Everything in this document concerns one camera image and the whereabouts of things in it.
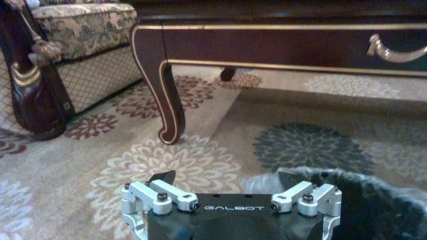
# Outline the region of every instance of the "tassel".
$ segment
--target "tassel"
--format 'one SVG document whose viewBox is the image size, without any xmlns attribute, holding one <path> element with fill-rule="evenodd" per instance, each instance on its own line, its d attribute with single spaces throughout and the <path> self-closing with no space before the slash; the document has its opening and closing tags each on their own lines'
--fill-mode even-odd
<svg viewBox="0 0 427 240">
<path fill-rule="evenodd" d="M 38 39 L 31 47 L 34 53 L 28 54 L 28 58 L 40 67 L 56 63 L 62 61 L 62 48 L 63 45 L 59 42 Z"/>
</svg>

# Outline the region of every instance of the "table drawer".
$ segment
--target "table drawer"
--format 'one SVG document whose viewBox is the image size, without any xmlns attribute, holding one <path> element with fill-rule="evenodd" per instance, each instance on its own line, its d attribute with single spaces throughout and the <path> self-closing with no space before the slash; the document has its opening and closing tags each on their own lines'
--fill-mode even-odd
<svg viewBox="0 0 427 240">
<path fill-rule="evenodd" d="M 163 37 L 171 63 L 427 76 L 425 23 L 165 25 Z"/>
</svg>

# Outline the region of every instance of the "floral rug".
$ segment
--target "floral rug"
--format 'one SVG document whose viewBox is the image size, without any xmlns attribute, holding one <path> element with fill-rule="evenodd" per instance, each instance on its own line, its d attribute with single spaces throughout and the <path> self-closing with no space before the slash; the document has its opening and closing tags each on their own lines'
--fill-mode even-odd
<svg viewBox="0 0 427 240">
<path fill-rule="evenodd" d="M 195 193 L 243 193 L 279 167 L 341 168 L 427 190 L 427 81 L 295 71 L 174 66 L 187 127 L 158 138 L 144 84 L 31 142 L 0 132 L 0 240 L 131 239 L 120 188 L 177 170 Z"/>
</svg>

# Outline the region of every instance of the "dark wood table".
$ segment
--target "dark wood table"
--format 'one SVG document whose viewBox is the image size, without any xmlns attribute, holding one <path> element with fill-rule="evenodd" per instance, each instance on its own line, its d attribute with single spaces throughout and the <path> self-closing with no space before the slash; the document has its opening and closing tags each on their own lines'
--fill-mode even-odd
<svg viewBox="0 0 427 240">
<path fill-rule="evenodd" d="M 233 1 L 218 4 L 222 11 L 214 3 L 191 3 L 189 12 L 169 6 L 146 13 L 142 8 L 131 30 L 166 144 L 186 128 L 173 64 L 225 66 L 225 81 L 235 67 L 427 76 L 426 1 Z"/>
</svg>

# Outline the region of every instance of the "chair cushion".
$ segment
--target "chair cushion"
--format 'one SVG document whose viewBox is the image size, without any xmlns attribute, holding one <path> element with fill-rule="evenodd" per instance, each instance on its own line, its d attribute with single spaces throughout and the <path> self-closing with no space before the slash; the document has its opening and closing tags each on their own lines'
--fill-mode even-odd
<svg viewBox="0 0 427 240">
<path fill-rule="evenodd" d="M 136 11 L 127 3 L 42 6 L 32 15 L 47 39 L 63 45 L 63 59 L 74 60 L 130 42 Z"/>
<path fill-rule="evenodd" d="M 40 5 L 55 5 L 55 4 L 104 4 L 104 3 L 119 3 L 120 0 L 40 0 Z"/>
</svg>

